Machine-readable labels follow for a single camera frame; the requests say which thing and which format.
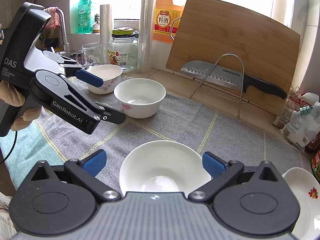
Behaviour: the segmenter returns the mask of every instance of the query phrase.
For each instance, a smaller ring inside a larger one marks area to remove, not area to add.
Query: hand
[[[22,106],[25,102],[24,96],[15,87],[3,80],[0,82],[0,99],[11,106]],[[41,107],[26,110],[13,122],[11,130],[18,131],[28,127],[32,120],[40,116],[40,113]]]

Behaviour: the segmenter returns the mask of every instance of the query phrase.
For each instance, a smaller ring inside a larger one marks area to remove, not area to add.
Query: knife handle
[[[244,74],[244,81],[243,81],[244,93],[247,91],[248,86],[254,86],[255,88],[259,89],[264,93],[275,95],[282,99],[286,99],[287,97],[287,93],[281,87],[278,87],[273,83],[261,80],[259,78],[255,78],[247,74]]]

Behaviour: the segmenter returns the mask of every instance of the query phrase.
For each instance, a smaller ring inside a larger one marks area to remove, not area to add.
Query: plastic bag
[[[316,102],[307,114],[293,111],[290,122],[279,132],[298,149],[303,150],[320,132],[320,103]]]
[[[289,96],[284,104],[284,109],[281,115],[278,115],[273,122],[273,125],[283,128],[285,124],[290,122],[290,118],[293,111],[299,111],[303,106],[313,106],[315,102],[319,101],[319,96],[313,93],[298,94],[292,89],[289,92]]]

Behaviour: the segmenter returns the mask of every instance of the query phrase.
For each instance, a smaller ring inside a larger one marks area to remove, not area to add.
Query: jar label
[[[108,50],[110,64],[117,66],[126,66],[128,62],[128,53]]]
[[[180,11],[166,10],[156,8],[155,10],[155,27],[153,32],[159,34],[169,35],[171,23],[174,19],[180,17]],[[176,21],[172,28],[172,36],[175,36],[180,21]]]

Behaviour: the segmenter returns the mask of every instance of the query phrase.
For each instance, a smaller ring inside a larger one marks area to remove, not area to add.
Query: plastic wrap roll
[[[138,72],[151,70],[151,46],[153,35],[153,17],[156,0],[141,0],[138,44]]]
[[[112,40],[112,29],[114,20],[112,17],[112,5],[100,5],[100,42],[103,43],[103,62],[101,64],[110,64],[108,56],[108,44]]]

